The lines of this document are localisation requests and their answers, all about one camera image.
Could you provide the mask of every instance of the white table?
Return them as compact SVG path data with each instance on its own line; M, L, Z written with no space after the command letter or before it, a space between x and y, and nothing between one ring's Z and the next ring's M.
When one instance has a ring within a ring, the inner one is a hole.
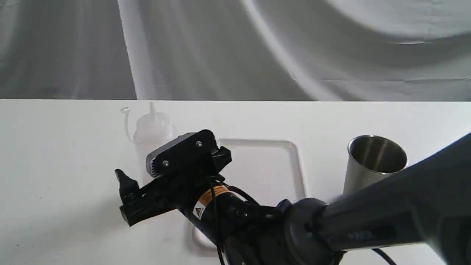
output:
M147 101L0 100L0 264L218 264L188 242L177 211L129 228L122 220L113 170L139 176L124 135L148 111ZM470 103L172 102L156 101L180 133L203 128L220 138L288 140L298 146L309 196L339 195L354 136L399 143L410 164L471 131ZM443 264L425 245L387 248L398 264ZM371 251L342 264L385 264Z

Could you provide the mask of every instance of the stainless steel cup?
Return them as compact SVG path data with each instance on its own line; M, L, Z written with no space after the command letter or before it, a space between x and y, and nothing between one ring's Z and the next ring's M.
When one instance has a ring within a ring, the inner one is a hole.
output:
M395 142L375 135L361 135L348 145L349 160L343 194L351 194L407 165L406 152Z

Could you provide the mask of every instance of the fabric backdrop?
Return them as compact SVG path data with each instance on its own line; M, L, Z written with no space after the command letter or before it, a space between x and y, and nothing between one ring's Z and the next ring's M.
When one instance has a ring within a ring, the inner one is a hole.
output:
M0 0L0 97L471 100L468 0Z

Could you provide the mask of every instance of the yellow warning label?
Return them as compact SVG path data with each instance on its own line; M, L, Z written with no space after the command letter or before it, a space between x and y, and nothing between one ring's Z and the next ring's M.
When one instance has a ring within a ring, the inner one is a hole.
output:
M230 191L225 186L214 187L214 195L216 197L226 192L230 192ZM203 195L201 195L198 201L204 206L208 206L208 204L212 201L211 189L203 193Z

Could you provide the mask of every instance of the plastic tray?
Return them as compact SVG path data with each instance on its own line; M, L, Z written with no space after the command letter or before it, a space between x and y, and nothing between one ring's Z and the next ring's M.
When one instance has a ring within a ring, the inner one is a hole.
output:
M292 142L221 139L220 143L232 152L232 162L221 172L227 184L268 206L283 199L294 202L306 197L298 150ZM192 233L196 244L216 249L196 227Z

